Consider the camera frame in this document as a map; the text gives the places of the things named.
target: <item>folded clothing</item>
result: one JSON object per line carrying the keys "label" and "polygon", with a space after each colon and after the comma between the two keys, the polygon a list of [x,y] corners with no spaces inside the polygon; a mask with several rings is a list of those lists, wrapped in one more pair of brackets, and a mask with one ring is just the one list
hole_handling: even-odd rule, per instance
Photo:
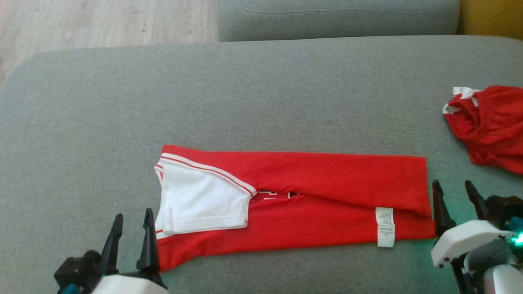
{"label": "folded clothing", "polygon": [[377,207],[394,209],[396,240],[434,237],[423,157],[166,145],[155,170],[162,271],[196,256],[376,242]]}
{"label": "folded clothing", "polygon": [[523,88],[453,88],[443,113],[471,162],[523,174]]}

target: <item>gray fabric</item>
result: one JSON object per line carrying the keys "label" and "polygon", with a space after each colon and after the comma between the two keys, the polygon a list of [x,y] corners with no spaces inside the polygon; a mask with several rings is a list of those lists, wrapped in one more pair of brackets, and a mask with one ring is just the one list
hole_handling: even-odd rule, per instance
{"label": "gray fabric", "polygon": [[443,35],[459,0],[219,0],[220,41]]}
{"label": "gray fabric", "polygon": [[[452,216],[463,182],[521,195],[519,175],[469,162],[441,113],[451,87],[523,86],[523,42],[369,37],[85,49],[38,55],[0,94],[0,292],[54,293],[68,256],[100,250],[124,215],[133,270],[163,144],[202,150],[425,156]],[[174,293],[456,291],[432,240],[198,258],[163,275]]]}

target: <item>white sleeve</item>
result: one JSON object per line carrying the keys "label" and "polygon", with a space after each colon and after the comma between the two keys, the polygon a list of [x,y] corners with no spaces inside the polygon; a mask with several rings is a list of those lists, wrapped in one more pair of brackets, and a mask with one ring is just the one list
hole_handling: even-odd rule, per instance
{"label": "white sleeve", "polygon": [[256,194],[251,185],[172,154],[162,154],[155,169],[162,186],[157,228],[164,234],[247,227],[249,200]]}

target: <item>white label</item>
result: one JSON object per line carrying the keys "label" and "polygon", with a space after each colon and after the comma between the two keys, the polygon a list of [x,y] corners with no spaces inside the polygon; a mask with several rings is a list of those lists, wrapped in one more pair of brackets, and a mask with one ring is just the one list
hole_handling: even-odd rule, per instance
{"label": "white label", "polygon": [[378,223],[378,247],[394,247],[396,225],[393,209],[376,207],[376,222]]}

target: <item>green light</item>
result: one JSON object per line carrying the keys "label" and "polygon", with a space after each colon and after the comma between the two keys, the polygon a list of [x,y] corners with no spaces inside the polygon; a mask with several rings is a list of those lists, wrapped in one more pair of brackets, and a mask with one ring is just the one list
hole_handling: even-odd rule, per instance
{"label": "green light", "polygon": [[515,245],[522,246],[523,245],[523,233],[519,234],[519,236],[512,238],[512,241],[514,241]]}

